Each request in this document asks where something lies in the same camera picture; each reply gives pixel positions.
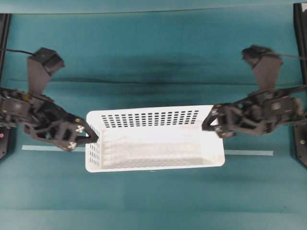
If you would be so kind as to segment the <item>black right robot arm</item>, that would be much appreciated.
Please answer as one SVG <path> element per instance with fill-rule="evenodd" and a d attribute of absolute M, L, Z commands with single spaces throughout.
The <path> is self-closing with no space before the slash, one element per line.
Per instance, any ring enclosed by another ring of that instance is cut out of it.
<path fill-rule="evenodd" d="M 291 94 L 306 89 L 304 85 L 256 91 L 234 103 L 215 104 L 201 128 L 203 131 L 214 131 L 219 138 L 230 138 L 237 132 L 260 136 L 271 133 L 282 125 L 305 124 L 307 113 L 303 102 Z"/>

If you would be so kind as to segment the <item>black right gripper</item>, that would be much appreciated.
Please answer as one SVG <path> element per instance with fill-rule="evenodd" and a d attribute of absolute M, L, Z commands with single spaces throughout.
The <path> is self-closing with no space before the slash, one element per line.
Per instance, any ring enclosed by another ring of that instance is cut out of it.
<path fill-rule="evenodd" d="M 272 92 L 253 92 L 234 103 L 218 103 L 204 119 L 202 131 L 215 131 L 219 138 L 230 138 L 237 132 L 254 136 L 273 131 L 273 119 L 265 118 L 264 103 Z"/>

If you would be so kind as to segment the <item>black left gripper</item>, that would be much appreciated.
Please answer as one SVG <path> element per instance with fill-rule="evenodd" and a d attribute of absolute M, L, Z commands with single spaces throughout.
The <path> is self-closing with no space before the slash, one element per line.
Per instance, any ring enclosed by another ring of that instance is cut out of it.
<path fill-rule="evenodd" d="M 29 95 L 30 110 L 24 132 L 31 138 L 65 151 L 98 141 L 98 135 L 82 118 L 68 113 L 44 95 Z"/>

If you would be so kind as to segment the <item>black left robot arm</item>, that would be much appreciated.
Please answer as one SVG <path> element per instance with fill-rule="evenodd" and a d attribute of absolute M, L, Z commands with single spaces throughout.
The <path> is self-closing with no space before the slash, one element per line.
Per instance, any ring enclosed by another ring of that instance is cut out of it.
<path fill-rule="evenodd" d="M 65 111 L 44 95 L 0 89 L 0 126 L 23 125 L 32 139 L 72 151 L 81 144 L 98 141 L 98 135 L 81 117 Z"/>

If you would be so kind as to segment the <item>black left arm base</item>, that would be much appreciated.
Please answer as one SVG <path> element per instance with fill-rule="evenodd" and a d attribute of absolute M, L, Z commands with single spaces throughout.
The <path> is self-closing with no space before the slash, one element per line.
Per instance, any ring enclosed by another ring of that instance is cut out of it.
<path fill-rule="evenodd" d="M 5 51 L 9 35 L 11 14 L 0 14 L 0 86 L 6 88 L 7 83 L 4 80 L 4 61 Z M 0 162 L 5 161 L 11 156 L 15 150 L 16 145 L 16 128 L 7 129 L 0 128 Z"/>

